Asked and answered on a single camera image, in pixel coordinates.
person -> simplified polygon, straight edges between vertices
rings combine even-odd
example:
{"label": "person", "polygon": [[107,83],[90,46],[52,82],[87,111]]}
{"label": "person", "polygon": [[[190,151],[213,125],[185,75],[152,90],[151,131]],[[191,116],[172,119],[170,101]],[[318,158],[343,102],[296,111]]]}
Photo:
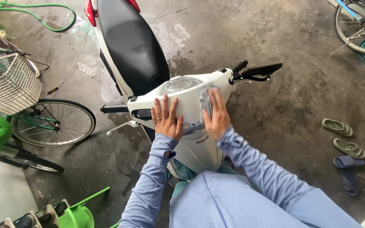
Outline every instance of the person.
{"label": "person", "polygon": [[[212,119],[203,111],[206,130],[246,176],[203,171],[170,201],[170,227],[361,228],[321,189],[309,186],[235,133],[225,102],[210,89]],[[150,156],[119,221],[119,227],[155,226],[166,167],[183,133],[176,120],[178,99],[168,113],[168,96],[151,109],[156,137]],[[255,191],[250,182],[262,192]]]}

green garden hose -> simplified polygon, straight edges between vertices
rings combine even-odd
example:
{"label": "green garden hose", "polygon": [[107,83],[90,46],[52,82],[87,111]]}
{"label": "green garden hose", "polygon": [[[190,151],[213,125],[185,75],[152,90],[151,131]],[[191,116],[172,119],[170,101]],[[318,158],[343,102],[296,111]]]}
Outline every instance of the green garden hose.
{"label": "green garden hose", "polygon": [[[44,23],[42,21],[42,19],[39,18],[33,12],[30,12],[29,10],[26,10],[26,9],[19,9],[19,8],[3,8],[3,6],[5,6],[5,5],[14,6],[14,7],[21,7],[21,8],[31,8],[31,7],[64,7],[64,8],[69,9],[73,13],[73,21],[68,26],[66,26],[64,28],[61,28],[61,29],[53,29],[53,28],[49,27],[46,23]],[[63,5],[63,4],[54,4],[54,3],[37,4],[37,5],[19,5],[19,4],[15,4],[15,3],[8,3],[7,0],[4,0],[3,2],[0,2],[0,10],[11,10],[11,11],[20,11],[20,12],[30,13],[35,18],[37,18],[46,28],[50,29],[53,32],[58,32],[58,33],[59,32],[63,32],[63,31],[66,31],[69,28],[71,28],[71,26],[73,26],[73,24],[75,23],[75,19],[77,17],[77,15],[75,14],[74,10],[72,8],[70,8],[69,6],[66,6],[66,5]]]}

hand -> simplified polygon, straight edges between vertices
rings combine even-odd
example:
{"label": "hand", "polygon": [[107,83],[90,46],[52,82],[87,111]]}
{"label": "hand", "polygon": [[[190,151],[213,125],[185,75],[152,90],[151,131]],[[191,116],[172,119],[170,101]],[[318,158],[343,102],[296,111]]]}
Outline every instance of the hand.
{"label": "hand", "polygon": [[208,94],[210,103],[212,104],[212,119],[205,109],[203,109],[202,116],[204,117],[205,128],[211,137],[220,140],[223,132],[230,125],[230,118],[226,111],[226,104],[219,93],[219,89],[210,88]]}
{"label": "hand", "polygon": [[163,97],[163,104],[160,109],[160,101],[155,98],[155,107],[152,107],[152,119],[155,123],[156,133],[166,135],[179,142],[183,136],[183,115],[178,116],[176,123],[176,108],[178,98],[176,97],[171,104],[170,113],[168,113],[168,96]]}

wet seat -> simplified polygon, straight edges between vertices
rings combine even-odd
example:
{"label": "wet seat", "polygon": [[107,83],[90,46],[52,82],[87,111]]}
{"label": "wet seat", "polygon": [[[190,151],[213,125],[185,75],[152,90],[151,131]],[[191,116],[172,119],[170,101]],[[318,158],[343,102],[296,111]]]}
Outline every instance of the wet seat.
{"label": "wet seat", "polygon": [[125,0],[98,0],[98,19],[109,53],[134,96],[170,79],[167,61],[145,19]]}

slipper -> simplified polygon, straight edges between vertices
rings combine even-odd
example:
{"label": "slipper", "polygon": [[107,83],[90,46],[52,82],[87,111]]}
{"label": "slipper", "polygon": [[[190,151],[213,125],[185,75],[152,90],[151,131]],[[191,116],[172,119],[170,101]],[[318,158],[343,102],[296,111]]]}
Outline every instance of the slipper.
{"label": "slipper", "polygon": [[353,158],[362,159],[365,157],[365,151],[354,143],[348,143],[348,142],[346,143],[339,138],[335,138],[333,140],[333,144],[341,152],[343,152]]}
{"label": "slipper", "polygon": [[342,122],[325,118],[322,120],[322,125],[323,127],[326,127],[327,129],[332,130],[343,136],[351,136],[353,134],[352,128],[349,125]]}
{"label": "slipper", "polygon": [[358,182],[356,175],[351,169],[339,169],[342,174],[344,190],[350,196],[355,196],[358,194]]}
{"label": "slipper", "polygon": [[340,169],[344,169],[344,168],[349,168],[352,166],[361,166],[364,165],[364,161],[363,160],[359,160],[359,159],[355,159],[352,158],[348,155],[345,156],[339,156],[339,157],[335,157],[333,159],[333,164]]}

